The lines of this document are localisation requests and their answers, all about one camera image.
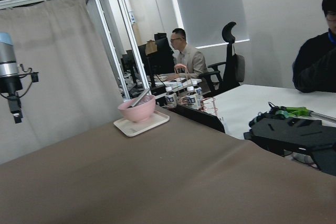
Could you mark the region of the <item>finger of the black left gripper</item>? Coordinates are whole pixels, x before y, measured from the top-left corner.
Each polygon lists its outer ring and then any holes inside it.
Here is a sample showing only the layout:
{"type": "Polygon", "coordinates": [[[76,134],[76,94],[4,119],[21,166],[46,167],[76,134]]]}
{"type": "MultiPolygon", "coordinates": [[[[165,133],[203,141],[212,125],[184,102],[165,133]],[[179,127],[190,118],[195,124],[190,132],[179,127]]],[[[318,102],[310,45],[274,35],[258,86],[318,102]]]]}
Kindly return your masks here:
{"type": "Polygon", "coordinates": [[[22,114],[22,108],[21,108],[21,102],[20,98],[16,95],[14,96],[8,96],[8,105],[11,114],[13,115],[15,123],[21,123],[23,114],[22,114]]]}

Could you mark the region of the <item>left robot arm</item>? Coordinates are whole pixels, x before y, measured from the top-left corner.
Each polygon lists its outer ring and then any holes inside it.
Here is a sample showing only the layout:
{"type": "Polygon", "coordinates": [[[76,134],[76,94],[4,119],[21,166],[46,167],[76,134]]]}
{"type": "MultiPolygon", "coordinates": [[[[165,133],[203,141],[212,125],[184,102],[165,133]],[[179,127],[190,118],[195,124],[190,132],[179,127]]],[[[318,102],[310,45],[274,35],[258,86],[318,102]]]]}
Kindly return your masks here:
{"type": "Polygon", "coordinates": [[[23,89],[21,79],[26,76],[31,77],[31,83],[39,81],[38,72],[32,68],[26,70],[17,63],[11,36],[1,32],[1,97],[7,100],[15,123],[20,123],[23,118],[20,102],[22,95],[18,91],[23,89]]]}

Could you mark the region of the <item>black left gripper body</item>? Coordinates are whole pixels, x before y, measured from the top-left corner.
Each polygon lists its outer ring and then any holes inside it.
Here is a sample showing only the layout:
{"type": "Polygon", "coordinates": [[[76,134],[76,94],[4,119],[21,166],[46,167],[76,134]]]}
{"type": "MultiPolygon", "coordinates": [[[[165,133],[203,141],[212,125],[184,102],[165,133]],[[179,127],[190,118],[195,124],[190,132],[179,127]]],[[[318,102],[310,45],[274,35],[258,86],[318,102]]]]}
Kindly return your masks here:
{"type": "Polygon", "coordinates": [[[22,63],[1,64],[1,94],[17,95],[17,91],[23,89],[21,79],[30,76],[31,83],[21,97],[24,96],[30,89],[31,84],[39,81],[38,74],[39,72],[34,72],[32,68],[25,69],[22,63]]]}

